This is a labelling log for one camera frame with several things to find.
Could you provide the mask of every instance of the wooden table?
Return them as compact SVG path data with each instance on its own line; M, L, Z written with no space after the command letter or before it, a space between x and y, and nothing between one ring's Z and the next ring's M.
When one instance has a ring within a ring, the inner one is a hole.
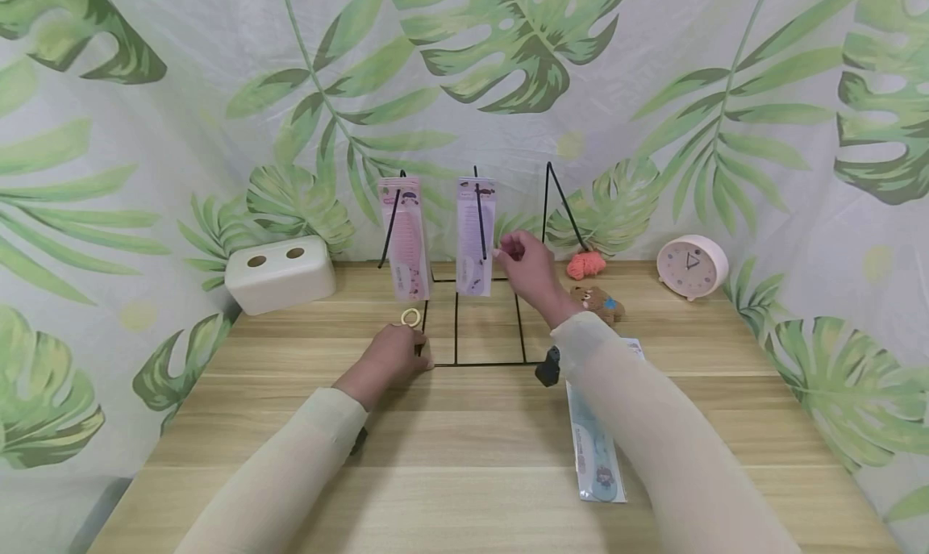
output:
M716 427L806 554L898 552L752 334L720 292L687 303L652 262L611 263L595 284L621 299L623 335L673 378ZM116 507L93 554L173 551L230 475L310 395L330 385L385 323L386 269L337 267L323 302L242 316ZM436 265L436 277L452 277ZM583 281L582 284L593 284ZM521 307L527 354L550 344ZM435 285L427 333L452 359L454 285ZM512 292L462 298L460 363L521 360ZM578 499L564 383L532 367L456 367L396 390L368 421L361 455L330 483L292 552L659 552L648 497L622 460L629 503Z

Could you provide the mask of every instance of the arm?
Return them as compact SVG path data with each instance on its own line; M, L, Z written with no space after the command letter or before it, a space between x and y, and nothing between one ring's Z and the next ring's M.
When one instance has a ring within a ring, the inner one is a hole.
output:
M176 554L281 552L342 467L368 412L394 382L429 369L422 333L388 326L331 389L317 389L226 482Z
M564 376L642 479L666 552L799 553L699 409L597 315L571 301L542 243L525 231L514 236L502 238L495 256L514 291L552 328Z

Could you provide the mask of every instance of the white tissue box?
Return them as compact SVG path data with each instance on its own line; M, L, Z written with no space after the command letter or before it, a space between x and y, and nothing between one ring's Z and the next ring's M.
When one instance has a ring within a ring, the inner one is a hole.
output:
M245 314L263 314L331 296L335 271L323 238L308 235L235 252L226 287Z

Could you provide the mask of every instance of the clock face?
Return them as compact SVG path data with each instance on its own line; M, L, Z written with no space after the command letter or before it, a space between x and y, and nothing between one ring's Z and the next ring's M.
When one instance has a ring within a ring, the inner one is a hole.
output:
M716 264L691 243L676 242L662 249L658 269L664 283L687 298L705 296L716 286Z

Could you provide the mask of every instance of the blue comb package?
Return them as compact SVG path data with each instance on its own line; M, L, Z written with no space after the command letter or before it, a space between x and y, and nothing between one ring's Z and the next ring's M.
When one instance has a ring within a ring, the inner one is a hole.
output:
M637 339L624 339L629 348L644 360ZM571 384L568 389L568 410L571 420L571 437L574 440L574 468L578 475L581 499L587 502L624 504L626 494L623 479L619 476L616 446L613 438L604 431L590 407Z

